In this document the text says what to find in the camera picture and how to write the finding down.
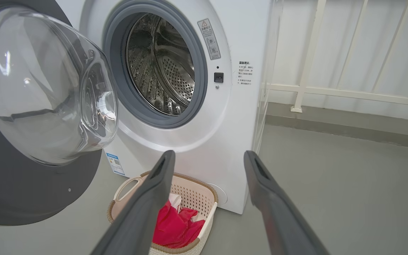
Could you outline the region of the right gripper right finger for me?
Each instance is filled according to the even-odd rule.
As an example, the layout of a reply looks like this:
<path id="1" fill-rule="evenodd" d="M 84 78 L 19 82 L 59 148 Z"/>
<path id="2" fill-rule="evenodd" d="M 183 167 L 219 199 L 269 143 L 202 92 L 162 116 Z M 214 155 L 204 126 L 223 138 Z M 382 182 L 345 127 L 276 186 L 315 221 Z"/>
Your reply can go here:
<path id="1" fill-rule="evenodd" d="M 243 163 L 251 203 L 262 213 L 272 255 L 327 255 L 317 234 L 254 151 Z"/>

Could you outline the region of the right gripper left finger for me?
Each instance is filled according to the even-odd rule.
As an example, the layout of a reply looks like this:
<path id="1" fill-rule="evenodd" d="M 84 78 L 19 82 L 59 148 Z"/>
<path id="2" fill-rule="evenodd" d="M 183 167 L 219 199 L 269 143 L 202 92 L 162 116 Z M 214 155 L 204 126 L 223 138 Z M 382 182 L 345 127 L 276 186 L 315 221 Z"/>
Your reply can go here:
<path id="1" fill-rule="evenodd" d="M 169 199 L 174 166 L 175 152 L 164 152 L 100 239 L 92 255 L 149 254 L 158 212 Z"/>

